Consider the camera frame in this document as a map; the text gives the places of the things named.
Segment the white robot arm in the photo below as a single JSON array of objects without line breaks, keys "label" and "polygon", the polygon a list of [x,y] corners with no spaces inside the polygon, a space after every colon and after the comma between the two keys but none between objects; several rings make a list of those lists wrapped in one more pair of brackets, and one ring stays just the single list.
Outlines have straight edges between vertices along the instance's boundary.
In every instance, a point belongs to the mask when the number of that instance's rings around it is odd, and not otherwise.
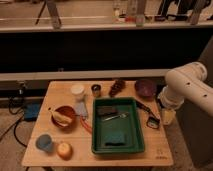
[{"label": "white robot arm", "polygon": [[192,62],[173,68],[165,75],[166,85],[158,95],[162,122],[169,125],[176,111],[187,99],[213,117],[213,88],[204,83],[207,69],[201,62]]}]

